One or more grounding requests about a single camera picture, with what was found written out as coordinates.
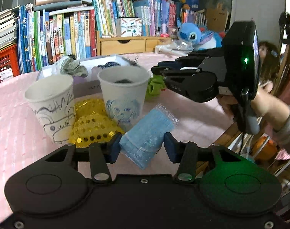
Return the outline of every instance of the wall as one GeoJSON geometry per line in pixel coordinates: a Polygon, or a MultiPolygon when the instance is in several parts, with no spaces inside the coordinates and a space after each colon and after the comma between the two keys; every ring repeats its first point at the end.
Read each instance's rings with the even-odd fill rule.
{"type": "Polygon", "coordinates": [[[235,20],[256,22],[259,40],[268,40],[279,45],[278,19],[285,11],[285,0],[236,0],[235,20]]]}

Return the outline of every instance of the doll hair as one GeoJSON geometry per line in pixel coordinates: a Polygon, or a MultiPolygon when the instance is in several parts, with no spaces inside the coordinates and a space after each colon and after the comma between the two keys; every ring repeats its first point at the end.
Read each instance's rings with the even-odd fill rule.
{"type": "Polygon", "coordinates": [[[274,83],[276,75],[280,69],[280,56],[278,54],[277,46],[267,41],[261,41],[259,47],[261,46],[267,48],[267,54],[264,61],[261,63],[260,78],[262,81],[271,80],[274,83]]]}

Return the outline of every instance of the green plush toy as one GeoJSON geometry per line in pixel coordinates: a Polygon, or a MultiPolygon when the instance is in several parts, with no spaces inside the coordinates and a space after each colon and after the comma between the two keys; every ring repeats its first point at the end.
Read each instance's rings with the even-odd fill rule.
{"type": "Polygon", "coordinates": [[[159,96],[161,91],[166,89],[162,76],[154,75],[149,79],[145,100],[150,100],[153,97],[159,96]]]}

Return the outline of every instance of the yellow sequin fabric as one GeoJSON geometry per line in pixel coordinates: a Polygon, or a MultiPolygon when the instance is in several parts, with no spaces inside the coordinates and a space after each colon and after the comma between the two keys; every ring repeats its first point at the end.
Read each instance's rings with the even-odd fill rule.
{"type": "Polygon", "coordinates": [[[74,123],[69,140],[77,148],[83,148],[93,142],[109,142],[117,132],[124,134],[124,131],[107,116],[93,113],[80,117],[74,123]]]}
{"type": "Polygon", "coordinates": [[[107,116],[103,99],[87,99],[75,103],[76,119],[98,113],[107,116]]]}

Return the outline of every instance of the gray fabric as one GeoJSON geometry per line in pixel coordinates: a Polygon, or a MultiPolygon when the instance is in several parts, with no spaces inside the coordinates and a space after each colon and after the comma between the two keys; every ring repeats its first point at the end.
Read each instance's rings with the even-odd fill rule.
{"type": "Polygon", "coordinates": [[[61,74],[69,74],[73,77],[87,77],[89,75],[85,66],[80,65],[79,60],[66,58],[60,67],[61,74]]]}

